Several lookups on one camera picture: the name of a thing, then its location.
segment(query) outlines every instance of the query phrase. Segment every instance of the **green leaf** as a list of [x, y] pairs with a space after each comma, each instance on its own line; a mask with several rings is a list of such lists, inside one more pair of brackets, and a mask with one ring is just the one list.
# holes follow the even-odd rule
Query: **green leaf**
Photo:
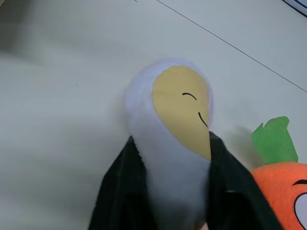
[[266, 164], [283, 161], [298, 162], [298, 156], [288, 132], [286, 116], [274, 118], [253, 132], [252, 140], [257, 153]]

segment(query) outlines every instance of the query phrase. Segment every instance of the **stuffed toy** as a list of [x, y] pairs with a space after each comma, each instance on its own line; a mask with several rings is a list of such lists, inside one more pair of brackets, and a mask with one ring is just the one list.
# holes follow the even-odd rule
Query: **stuffed toy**
[[126, 117], [160, 230], [205, 222], [212, 101], [205, 75], [183, 59], [151, 65], [127, 88]]
[[306, 230], [307, 165], [298, 163], [288, 124], [287, 117], [278, 117], [255, 130], [255, 149], [268, 165], [252, 174], [283, 228]]

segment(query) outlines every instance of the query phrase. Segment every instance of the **smile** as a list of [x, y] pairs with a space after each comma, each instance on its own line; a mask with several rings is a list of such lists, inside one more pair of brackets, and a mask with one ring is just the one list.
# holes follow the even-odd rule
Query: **smile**
[[205, 124], [205, 126], [208, 128], [208, 126], [207, 126], [207, 124], [206, 124], [206, 122], [203, 120], [203, 118], [201, 117], [201, 114], [200, 114], [200, 112], [198, 112], [198, 116], [200, 117], [200, 119], [201, 119], [201, 121]]

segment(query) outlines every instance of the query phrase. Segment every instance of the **white plush toy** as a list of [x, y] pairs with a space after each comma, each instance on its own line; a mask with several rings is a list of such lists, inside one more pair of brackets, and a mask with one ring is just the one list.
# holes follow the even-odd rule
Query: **white plush toy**
[[165, 59], [126, 91], [131, 135], [146, 168], [159, 230], [193, 230], [206, 221], [212, 90], [192, 63]]

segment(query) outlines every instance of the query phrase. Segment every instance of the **orange plush toy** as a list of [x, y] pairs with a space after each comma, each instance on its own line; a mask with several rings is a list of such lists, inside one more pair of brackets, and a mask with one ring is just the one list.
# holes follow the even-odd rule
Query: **orange plush toy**
[[252, 175], [283, 228], [307, 230], [307, 164], [297, 163], [288, 124], [286, 117], [275, 118], [253, 133], [256, 150], [269, 165]]

